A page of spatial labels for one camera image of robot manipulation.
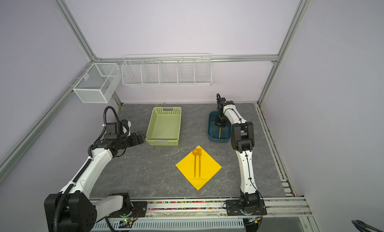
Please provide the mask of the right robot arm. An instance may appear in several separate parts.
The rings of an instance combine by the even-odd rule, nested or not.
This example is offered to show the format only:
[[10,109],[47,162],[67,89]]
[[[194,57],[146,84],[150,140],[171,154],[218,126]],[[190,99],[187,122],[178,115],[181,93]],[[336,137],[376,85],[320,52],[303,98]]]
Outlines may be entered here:
[[254,125],[241,116],[233,101],[227,100],[219,93],[216,95],[216,101],[219,113],[216,124],[232,127],[231,145],[238,158],[241,178],[240,209],[246,215],[254,212],[262,215],[262,196],[256,186],[252,160],[255,146]]

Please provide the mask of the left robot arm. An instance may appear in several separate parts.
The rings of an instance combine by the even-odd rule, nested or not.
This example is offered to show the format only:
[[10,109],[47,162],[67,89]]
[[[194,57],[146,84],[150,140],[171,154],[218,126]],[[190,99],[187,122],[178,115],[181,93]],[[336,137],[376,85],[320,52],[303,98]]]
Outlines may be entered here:
[[76,175],[56,194],[50,194],[44,201],[47,225],[50,232],[89,232],[94,225],[105,220],[114,231],[108,217],[119,213],[133,216],[136,208],[128,193],[115,193],[93,202],[92,189],[106,165],[120,157],[119,151],[143,144],[145,135],[131,131],[131,123],[119,119],[116,110],[107,106],[103,112],[103,130],[88,147],[88,157]]

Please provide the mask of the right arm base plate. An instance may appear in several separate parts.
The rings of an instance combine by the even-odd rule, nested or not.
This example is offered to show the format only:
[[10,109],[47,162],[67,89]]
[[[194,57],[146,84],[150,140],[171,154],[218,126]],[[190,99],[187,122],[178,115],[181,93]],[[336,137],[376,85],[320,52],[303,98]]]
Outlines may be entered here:
[[260,205],[242,206],[239,199],[226,200],[223,204],[228,216],[265,216],[267,209],[264,201],[261,200]]

